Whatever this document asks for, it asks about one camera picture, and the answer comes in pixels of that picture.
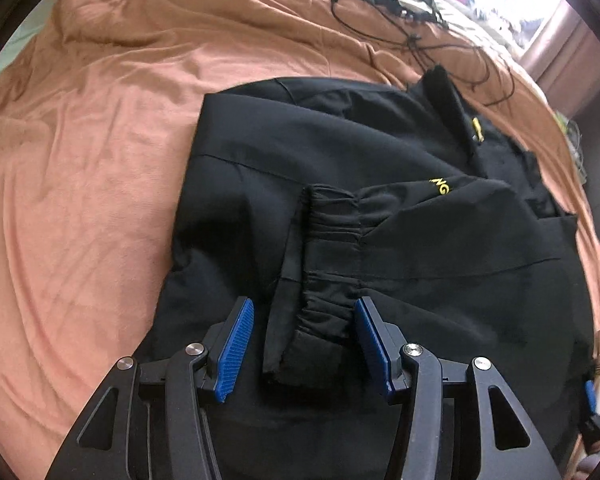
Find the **mattress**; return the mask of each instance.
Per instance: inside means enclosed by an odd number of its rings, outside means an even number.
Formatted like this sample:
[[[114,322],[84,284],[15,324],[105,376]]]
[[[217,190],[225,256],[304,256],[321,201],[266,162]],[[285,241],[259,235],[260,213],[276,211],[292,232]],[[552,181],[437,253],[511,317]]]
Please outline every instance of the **mattress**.
[[[420,78],[412,54],[347,30],[330,1],[57,0],[0,73],[0,453],[20,480],[44,478],[101,378],[151,325],[203,95],[277,76]],[[450,30],[414,31],[455,45],[433,60],[536,153],[579,215],[600,328],[600,244],[564,136],[507,52],[440,1]],[[399,39],[359,0],[340,0],[338,15]],[[492,63],[480,84],[474,46]]]

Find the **black cord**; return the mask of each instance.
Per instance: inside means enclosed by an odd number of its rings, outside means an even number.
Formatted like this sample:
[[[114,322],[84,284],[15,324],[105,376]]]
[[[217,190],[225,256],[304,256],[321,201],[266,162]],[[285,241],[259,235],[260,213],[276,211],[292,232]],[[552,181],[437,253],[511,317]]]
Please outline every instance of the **black cord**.
[[[383,12],[382,7],[379,6],[378,4],[376,4],[375,1],[373,1],[373,0],[363,0],[363,1],[365,1],[366,3],[371,5],[385,20],[387,20],[393,27],[395,27],[404,36],[404,41],[388,40],[386,38],[380,38],[378,36],[373,36],[372,34],[367,34],[366,32],[363,32],[362,30],[358,30],[355,27],[352,27],[351,25],[349,25],[349,23],[346,23],[336,13],[336,5],[339,1],[340,0],[331,0],[331,15],[341,26],[345,27],[347,30],[349,30],[353,34],[356,34],[357,36],[364,38],[366,40],[377,41],[378,43],[384,43],[393,48],[399,48],[401,50],[404,50],[406,48],[409,51],[409,53],[413,56],[413,59],[418,63],[418,65],[423,73],[427,71],[427,65],[429,65],[429,68],[430,68],[431,65],[439,64],[435,59],[433,59],[429,55],[429,51],[430,50],[432,50],[432,51],[439,50],[442,48],[456,48],[458,50],[472,50],[480,57],[480,59],[482,60],[482,63],[483,63],[483,67],[484,67],[484,75],[477,80],[465,79],[459,75],[456,75],[456,74],[453,74],[452,72],[447,71],[447,73],[449,74],[449,77],[451,77],[452,79],[455,79],[456,81],[462,82],[467,85],[471,85],[472,91],[475,91],[475,89],[478,86],[485,84],[490,79],[490,77],[491,77],[490,64],[493,65],[493,67],[496,69],[496,72],[498,72],[498,67],[497,67],[496,63],[489,56],[489,54],[487,54],[485,52],[485,50],[481,46],[467,45],[467,44],[453,44],[453,43],[442,43],[442,44],[429,45],[429,46],[420,45],[419,41],[422,39],[420,36],[405,30],[400,23],[397,23],[393,18],[391,18],[389,15],[387,15],[385,12]],[[507,73],[508,73],[509,79],[511,81],[511,90],[508,94],[504,95],[502,98],[484,104],[485,107],[492,107],[497,104],[503,103],[504,101],[511,99],[513,94],[515,94],[515,92],[516,92],[516,79],[513,75],[513,70],[511,69],[509,63],[507,63],[507,61],[502,56],[500,56],[498,54],[498,57],[500,58],[501,62],[503,62],[505,67],[507,68]]]

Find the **curtain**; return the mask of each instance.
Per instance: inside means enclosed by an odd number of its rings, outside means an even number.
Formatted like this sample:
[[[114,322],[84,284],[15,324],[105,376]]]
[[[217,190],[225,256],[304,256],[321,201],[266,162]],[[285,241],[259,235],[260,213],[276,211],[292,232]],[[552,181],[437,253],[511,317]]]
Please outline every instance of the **curtain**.
[[[536,32],[520,65],[568,118],[600,90],[600,42],[565,0]]]

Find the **silver screw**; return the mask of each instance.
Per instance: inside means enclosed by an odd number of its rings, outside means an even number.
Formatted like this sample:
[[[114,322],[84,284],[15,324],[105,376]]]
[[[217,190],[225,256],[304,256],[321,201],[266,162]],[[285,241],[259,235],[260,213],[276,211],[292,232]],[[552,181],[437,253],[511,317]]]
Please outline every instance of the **silver screw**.
[[[416,343],[407,343],[402,347],[402,351],[411,357],[418,357],[422,355],[422,346]]]
[[[486,357],[477,357],[474,359],[474,365],[478,370],[488,370],[491,368],[491,361]]]
[[[132,357],[123,357],[122,359],[119,359],[116,363],[118,370],[129,370],[129,368],[132,368],[133,365],[134,360]]]
[[[205,351],[205,346],[202,343],[191,343],[184,351],[189,355],[200,355]]]

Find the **bed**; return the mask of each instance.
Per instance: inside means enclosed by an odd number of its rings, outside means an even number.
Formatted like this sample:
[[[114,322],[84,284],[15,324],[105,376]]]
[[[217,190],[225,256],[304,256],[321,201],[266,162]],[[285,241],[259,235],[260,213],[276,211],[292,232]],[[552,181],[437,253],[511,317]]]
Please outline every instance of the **bed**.
[[[417,33],[462,48],[433,59],[536,153],[578,214],[600,330],[600,244],[565,137],[508,52],[438,4],[449,30]],[[357,0],[338,11],[395,37]],[[204,94],[277,76],[404,88],[422,75],[409,52],[341,26],[330,0],[46,0],[36,12],[0,58],[0,455],[20,480],[44,478],[94,388],[152,323]]]

